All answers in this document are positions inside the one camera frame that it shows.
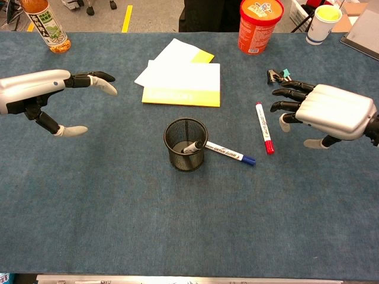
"chair wheel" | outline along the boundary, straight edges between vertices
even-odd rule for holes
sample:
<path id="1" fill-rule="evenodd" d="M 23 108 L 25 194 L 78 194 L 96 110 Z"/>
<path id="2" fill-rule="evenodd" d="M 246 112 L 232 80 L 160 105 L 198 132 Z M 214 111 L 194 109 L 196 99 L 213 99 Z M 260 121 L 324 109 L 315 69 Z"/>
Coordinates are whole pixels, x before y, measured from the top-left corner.
<path id="1" fill-rule="evenodd" d="M 114 1 L 110 1 L 109 4 L 111 5 L 111 9 L 112 10 L 117 9 L 117 5 L 116 5 L 116 3 Z"/>
<path id="2" fill-rule="evenodd" d="M 94 11 L 93 7 L 88 7 L 87 8 L 87 14 L 90 15 L 90 16 L 95 15 L 95 11 Z"/>

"yellow lid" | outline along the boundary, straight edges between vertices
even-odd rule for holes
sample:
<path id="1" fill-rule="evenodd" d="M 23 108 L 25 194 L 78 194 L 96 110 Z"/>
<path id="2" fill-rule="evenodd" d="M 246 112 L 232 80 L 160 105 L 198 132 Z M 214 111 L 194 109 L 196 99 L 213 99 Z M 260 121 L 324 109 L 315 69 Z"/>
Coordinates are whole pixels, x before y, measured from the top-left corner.
<path id="1" fill-rule="evenodd" d="M 244 0 L 242 13 L 255 20 L 270 21 L 282 16 L 283 6 L 279 0 Z"/>
<path id="2" fill-rule="evenodd" d="M 330 22 L 337 21 L 340 17 L 339 10 L 331 5 L 320 6 L 320 8 L 317 9 L 316 14 L 321 20 Z"/>

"blue felt table surface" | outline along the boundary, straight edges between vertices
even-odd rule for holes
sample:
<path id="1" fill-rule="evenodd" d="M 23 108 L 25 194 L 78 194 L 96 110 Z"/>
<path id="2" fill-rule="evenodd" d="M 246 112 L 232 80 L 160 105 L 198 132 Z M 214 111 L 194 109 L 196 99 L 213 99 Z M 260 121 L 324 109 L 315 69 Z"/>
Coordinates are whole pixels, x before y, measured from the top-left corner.
<path id="1" fill-rule="evenodd" d="M 85 125 L 55 138 L 25 115 L 0 117 L 0 271 L 379 280 L 379 150 L 370 139 L 329 150 L 303 146 L 323 133 L 283 133 L 282 98 L 266 70 L 325 83 L 379 105 L 379 62 L 331 34 L 274 34 L 247 56 L 238 34 L 69 34 L 53 54 L 36 33 L 0 33 L 0 77 L 47 69 L 102 70 L 118 97 L 66 89 L 43 110 Z M 142 104 L 135 78 L 173 39 L 215 54 L 221 108 Z M 262 101 L 276 152 L 267 156 L 255 111 Z M 255 167 L 206 151 L 182 173 L 169 163 L 166 126 L 193 117 L 209 140 L 256 158 Z"/>

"pen holder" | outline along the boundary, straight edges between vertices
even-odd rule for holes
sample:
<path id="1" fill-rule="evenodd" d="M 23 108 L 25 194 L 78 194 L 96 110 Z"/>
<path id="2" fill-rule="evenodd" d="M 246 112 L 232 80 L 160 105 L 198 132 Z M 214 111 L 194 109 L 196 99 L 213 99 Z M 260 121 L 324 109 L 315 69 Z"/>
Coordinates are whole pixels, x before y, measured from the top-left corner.
<path id="1" fill-rule="evenodd" d="M 204 147 L 208 141 L 208 131 L 204 124 L 193 118 L 180 118 L 170 123 L 163 135 L 171 164 L 178 170 L 190 172 L 198 169 L 204 161 Z M 193 142 L 199 141 L 200 150 L 182 153 Z"/>

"notepad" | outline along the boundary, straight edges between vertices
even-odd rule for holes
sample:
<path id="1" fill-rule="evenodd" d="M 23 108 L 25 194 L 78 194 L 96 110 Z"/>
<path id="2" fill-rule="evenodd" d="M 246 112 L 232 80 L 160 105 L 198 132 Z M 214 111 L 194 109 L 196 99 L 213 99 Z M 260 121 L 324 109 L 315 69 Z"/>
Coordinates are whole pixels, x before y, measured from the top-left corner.
<path id="1" fill-rule="evenodd" d="M 154 62 L 163 64 L 209 63 L 213 57 L 213 54 L 207 53 L 196 46 L 173 39 L 155 58 Z M 134 82 L 138 85 L 146 86 L 150 82 L 151 75 L 152 73 L 149 72 L 149 67 L 147 67 Z"/>
<path id="2" fill-rule="evenodd" d="M 150 61 L 142 102 L 152 104 L 220 106 L 218 63 L 165 64 Z"/>

